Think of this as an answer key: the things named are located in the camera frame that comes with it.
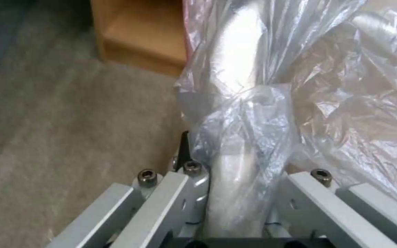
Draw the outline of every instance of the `screw head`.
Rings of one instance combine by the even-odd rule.
[[[154,187],[157,185],[157,172],[153,169],[144,169],[137,175],[141,187]]]
[[[310,172],[310,175],[326,187],[330,187],[330,184],[332,183],[332,174],[326,169],[314,169]]]
[[[196,176],[202,171],[202,165],[197,161],[188,161],[183,164],[183,173],[188,176]]]

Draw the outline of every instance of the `metal frame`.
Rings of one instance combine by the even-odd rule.
[[[194,207],[193,188],[188,176],[168,172],[112,248],[157,248],[167,235],[177,236]]]
[[[337,190],[336,195],[397,243],[397,202],[369,184]]]
[[[294,237],[326,235],[338,248],[397,245],[307,172],[281,181],[276,206]]]
[[[47,248],[99,248],[124,228],[143,198],[132,187],[111,185],[64,229]]]

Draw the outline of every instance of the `wooden cabinet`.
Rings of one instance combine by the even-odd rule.
[[[181,0],[91,0],[104,61],[179,76],[186,64]]]

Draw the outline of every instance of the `gray carpet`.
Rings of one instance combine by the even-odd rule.
[[[88,0],[39,0],[0,66],[0,247],[44,247],[112,182],[163,172],[174,81],[98,61]]]

